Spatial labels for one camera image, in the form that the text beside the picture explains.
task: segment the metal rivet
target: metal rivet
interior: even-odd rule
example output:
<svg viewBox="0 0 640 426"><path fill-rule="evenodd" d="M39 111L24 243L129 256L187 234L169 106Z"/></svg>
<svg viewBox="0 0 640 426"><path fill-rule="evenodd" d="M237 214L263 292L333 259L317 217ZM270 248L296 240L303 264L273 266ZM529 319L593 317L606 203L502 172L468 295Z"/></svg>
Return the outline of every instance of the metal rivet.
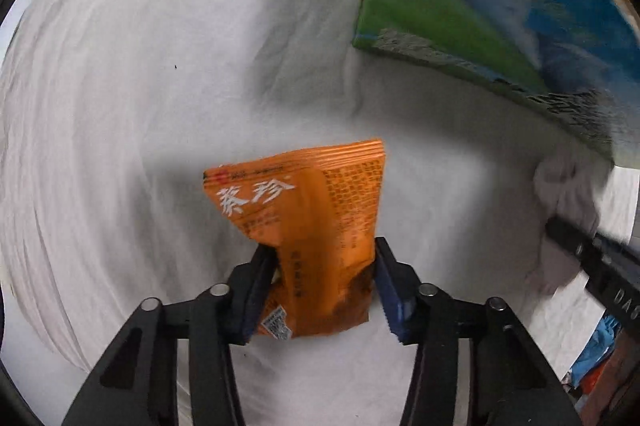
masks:
<svg viewBox="0 0 640 426"><path fill-rule="evenodd" d="M438 288L433 283L421 283L418 292L423 296L435 296Z"/></svg>
<svg viewBox="0 0 640 426"><path fill-rule="evenodd" d="M213 296L224 296L230 291L230 287L226 283L217 283L209 289L209 292Z"/></svg>
<svg viewBox="0 0 640 426"><path fill-rule="evenodd" d="M495 311L504 311L507 308L507 302L502 298L493 296L489 298L489 307L491 307Z"/></svg>
<svg viewBox="0 0 640 426"><path fill-rule="evenodd" d="M153 309L157 309L160 305L160 300L158 298L147 298L142 300L140 304L140 308L143 311L152 311Z"/></svg>

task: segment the brown object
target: brown object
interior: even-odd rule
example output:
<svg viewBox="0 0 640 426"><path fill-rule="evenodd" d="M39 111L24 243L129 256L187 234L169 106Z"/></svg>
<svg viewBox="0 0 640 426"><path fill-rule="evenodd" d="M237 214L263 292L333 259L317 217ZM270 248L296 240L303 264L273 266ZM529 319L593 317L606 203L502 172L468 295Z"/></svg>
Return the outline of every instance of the brown object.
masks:
<svg viewBox="0 0 640 426"><path fill-rule="evenodd" d="M278 252L261 333L332 334L368 320L384 163L377 139L205 172L204 189L222 213Z"/></svg>

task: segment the white fabric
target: white fabric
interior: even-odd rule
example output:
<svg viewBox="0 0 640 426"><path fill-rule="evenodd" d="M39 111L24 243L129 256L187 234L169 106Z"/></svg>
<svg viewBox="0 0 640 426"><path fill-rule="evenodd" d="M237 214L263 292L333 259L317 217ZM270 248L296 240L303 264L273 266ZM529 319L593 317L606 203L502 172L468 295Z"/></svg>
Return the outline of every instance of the white fabric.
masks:
<svg viewBox="0 0 640 426"><path fill-rule="evenodd" d="M566 371L602 310L579 278L553 297L530 281L532 175L558 146L604 161L477 86L354 51L358 3L33 1L0 77L0 248L43 340L88 370L143 298L193 298L251 256L205 168L379 136L378 233L398 259L454 297L504 296ZM601 227L628 237L637 193L616 169ZM377 304L336 336L255 338L233 350L245 418L397 424L414 351Z"/></svg>
<svg viewBox="0 0 640 426"><path fill-rule="evenodd" d="M533 185L548 216L557 214L593 236L600 224L598 211L603 179L608 169L594 169L589 161L567 150L545 158L536 168ZM554 241L540 241L542 291L553 294L580 273L580 262L569 256Z"/></svg>

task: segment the chinese character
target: chinese character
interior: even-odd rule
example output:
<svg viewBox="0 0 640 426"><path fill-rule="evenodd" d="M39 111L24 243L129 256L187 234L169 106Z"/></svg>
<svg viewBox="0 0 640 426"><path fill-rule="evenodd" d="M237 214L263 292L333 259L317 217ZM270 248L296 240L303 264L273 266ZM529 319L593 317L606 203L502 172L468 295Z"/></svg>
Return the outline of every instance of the chinese character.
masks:
<svg viewBox="0 0 640 426"><path fill-rule="evenodd" d="M236 197L240 191L239 186L229 186L229 188L222 188L217 195L220 196L220 205L222 206L222 212L226 213L229 217L236 213L242 213L242 208L249 201L247 199L241 199Z"/></svg>
<svg viewBox="0 0 640 426"><path fill-rule="evenodd" d="M295 186L282 181L278 181L276 179L257 182L254 184L255 196L251 200L251 202L258 202L258 200L260 200L260 197L262 197L264 194L267 194L269 195L269 197L262 201L263 204L266 204L267 202L274 200L278 195L280 195L282 193L282 190L293 190L293 188L295 188Z"/></svg>

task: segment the blue object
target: blue object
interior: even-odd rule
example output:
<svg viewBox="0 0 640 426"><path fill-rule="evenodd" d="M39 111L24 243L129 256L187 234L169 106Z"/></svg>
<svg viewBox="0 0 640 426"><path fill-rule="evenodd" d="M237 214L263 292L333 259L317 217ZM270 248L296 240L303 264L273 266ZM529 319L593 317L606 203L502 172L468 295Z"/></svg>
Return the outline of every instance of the blue object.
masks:
<svg viewBox="0 0 640 426"><path fill-rule="evenodd" d="M571 367L571 384L574 388L577 388L582 378L586 376L607 354L609 349L613 347L617 327L618 320L613 316L602 317L598 322L587 346L585 346L580 356L578 356L578 359L574 362L574 366Z"/></svg>

